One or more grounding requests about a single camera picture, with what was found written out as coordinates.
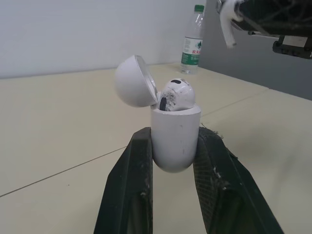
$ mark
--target open lid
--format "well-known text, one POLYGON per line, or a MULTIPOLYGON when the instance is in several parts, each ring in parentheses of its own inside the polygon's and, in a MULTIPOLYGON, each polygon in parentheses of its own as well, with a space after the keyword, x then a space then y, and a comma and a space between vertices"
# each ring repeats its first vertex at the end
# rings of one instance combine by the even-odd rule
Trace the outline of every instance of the open lid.
POLYGON ((118 66, 115 89, 119 98, 133 107, 157 103, 157 89, 143 58, 133 55, 118 66))

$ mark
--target green label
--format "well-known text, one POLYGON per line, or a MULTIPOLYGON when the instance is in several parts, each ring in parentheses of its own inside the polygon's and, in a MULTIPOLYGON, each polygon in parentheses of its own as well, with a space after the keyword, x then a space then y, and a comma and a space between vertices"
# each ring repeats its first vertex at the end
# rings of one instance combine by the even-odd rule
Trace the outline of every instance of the green label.
POLYGON ((198 65, 199 55, 183 53, 181 63, 186 65, 198 65))

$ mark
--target white charging case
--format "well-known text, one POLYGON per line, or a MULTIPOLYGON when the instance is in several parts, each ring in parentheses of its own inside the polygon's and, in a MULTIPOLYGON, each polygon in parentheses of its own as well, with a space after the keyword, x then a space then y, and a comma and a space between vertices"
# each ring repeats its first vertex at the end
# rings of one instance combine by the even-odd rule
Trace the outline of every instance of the white charging case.
POLYGON ((116 70, 115 89, 133 107, 151 106, 153 160, 161 169, 175 173, 188 168, 195 157, 201 109, 196 104, 183 111, 161 111, 160 92, 141 56, 133 55, 116 70))

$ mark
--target bottle label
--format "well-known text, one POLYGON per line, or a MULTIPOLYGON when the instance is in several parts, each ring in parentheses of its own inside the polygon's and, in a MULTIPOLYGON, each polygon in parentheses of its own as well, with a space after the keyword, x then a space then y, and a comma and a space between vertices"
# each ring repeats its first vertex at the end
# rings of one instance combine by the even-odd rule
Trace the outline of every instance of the bottle label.
POLYGON ((198 65, 202 41, 202 39, 184 38, 181 63, 187 65, 198 65))

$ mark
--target dirty earbud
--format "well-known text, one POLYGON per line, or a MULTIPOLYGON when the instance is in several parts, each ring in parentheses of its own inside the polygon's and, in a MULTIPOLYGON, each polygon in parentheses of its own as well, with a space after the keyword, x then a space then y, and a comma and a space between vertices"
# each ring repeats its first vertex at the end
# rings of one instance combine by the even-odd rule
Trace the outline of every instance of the dirty earbud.
POLYGON ((158 108, 161 111, 183 111, 194 107, 195 93, 184 79, 169 81, 160 94, 158 108))

